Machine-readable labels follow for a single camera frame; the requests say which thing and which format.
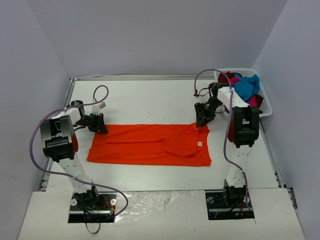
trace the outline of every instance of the white platform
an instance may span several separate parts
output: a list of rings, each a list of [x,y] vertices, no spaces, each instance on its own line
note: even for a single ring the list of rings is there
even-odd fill
[[[101,84],[110,93],[102,110],[106,124],[191,124],[196,121],[193,80],[109,80],[76,81],[71,100],[92,101],[94,89]],[[212,80],[199,80],[197,88],[208,87]],[[98,90],[101,99],[104,88]],[[91,107],[86,107],[87,114]],[[122,191],[217,190],[222,189],[229,171],[223,156],[223,141],[227,121],[222,114],[208,124],[208,149],[210,167],[147,166],[102,164],[87,162],[94,134],[88,129],[76,132],[79,143],[78,156],[83,168],[95,183]],[[63,171],[54,163],[54,171]],[[255,142],[247,166],[248,185],[251,189],[277,188],[278,184],[262,136]],[[51,175],[47,191],[72,191],[64,176]]]
[[[198,89],[211,82],[200,80]],[[107,124],[190,124],[196,120],[191,80],[77,81],[72,100],[90,102],[100,84],[110,89],[107,107],[102,111]],[[97,98],[103,95],[103,90],[98,91]],[[303,240],[288,192],[278,188],[261,136],[254,144],[246,171],[255,219],[208,220],[203,190],[222,189],[229,170],[223,157],[226,125],[221,115],[208,125],[210,167],[87,162],[94,134],[87,129],[77,131],[84,170],[94,182],[126,191],[128,208],[114,223],[102,223],[100,232],[91,235],[83,223],[68,223],[72,186],[66,177],[51,175],[47,191],[32,194],[19,240]],[[62,171],[57,164],[53,170]],[[117,200],[116,211],[125,204],[119,194]],[[92,231],[96,227],[89,225]]]
[[[283,188],[250,189],[255,219],[208,220],[205,192],[127,192],[128,208],[91,235],[84,223],[68,223],[71,193],[34,192],[19,240],[304,240]],[[118,196],[116,208],[124,205]],[[89,224],[95,231],[97,224]]]

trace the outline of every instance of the white wall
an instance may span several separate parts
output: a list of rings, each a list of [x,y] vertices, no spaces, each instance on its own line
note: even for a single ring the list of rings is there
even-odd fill
[[[49,110],[63,106],[68,78],[25,0],[0,2],[0,33],[0,239],[15,240],[42,177],[29,139]],[[34,149],[44,166],[40,138]]]
[[[310,240],[320,236],[319,9],[318,0],[288,1],[254,64],[273,108],[266,136]]]
[[[27,0],[69,77],[252,67],[287,0]]]

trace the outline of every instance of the laundry basket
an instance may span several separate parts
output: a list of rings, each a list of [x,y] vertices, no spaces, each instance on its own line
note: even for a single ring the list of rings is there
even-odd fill
[[[239,73],[243,77],[252,77],[255,74],[258,75],[258,73],[251,68],[220,68],[219,70],[224,73],[229,72],[229,71],[230,71],[230,73]],[[216,81],[218,81],[219,75],[220,75],[220,72],[218,72],[218,71],[214,72],[214,78]],[[271,108],[271,104],[268,99],[266,90],[264,88],[264,85],[262,84],[261,78],[260,78],[260,91],[257,94],[259,94],[260,96],[263,97],[262,104],[259,107],[259,109],[262,111],[262,113],[259,115],[259,117],[261,118],[264,116],[270,116],[272,114],[272,108]]]

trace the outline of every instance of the orange t-shirt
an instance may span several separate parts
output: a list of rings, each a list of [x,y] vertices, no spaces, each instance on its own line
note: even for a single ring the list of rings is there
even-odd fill
[[[87,160],[105,164],[210,166],[207,126],[196,124],[107,125],[96,133]]]

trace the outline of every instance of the robotic arm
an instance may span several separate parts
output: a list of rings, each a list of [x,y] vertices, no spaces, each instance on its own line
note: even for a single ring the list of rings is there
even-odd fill
[[[209,85],[210,98],[205,103],[194,105],[196,112],[196,126],[202,127],[216,117],[216,110],[222,104],[230,109],[231,91],[228,83],[211,83]],[[231,144],[231,161],[242,168],[231,165],[224,181],[223,199],[226,206],[234,206],[243,201],[246,189],[243,172],[247,168],[252,146],[259,137],[258,107],[250,106],[244,102],[233,90],[232,116],[228,132]]]
[[[82,101],[76,100],[70,105],[82,104]],[[104,102],[100,105],[93,105],[90,115],[85,115],[83,106],[73,107],[44,121],[40,126],[42,149],[45,156],[57,162],[67,174],[89,183],[92,180],[85,173],[77,155],[78,141],[74,127],[88,127],[91,132],[107,134],[104,115],[100,113],[103,107],[105,107]],[[73,186],[74,198],[78,203],[93,206],[99,202],[95,186],[80,183],[74,178],[69,179]]]

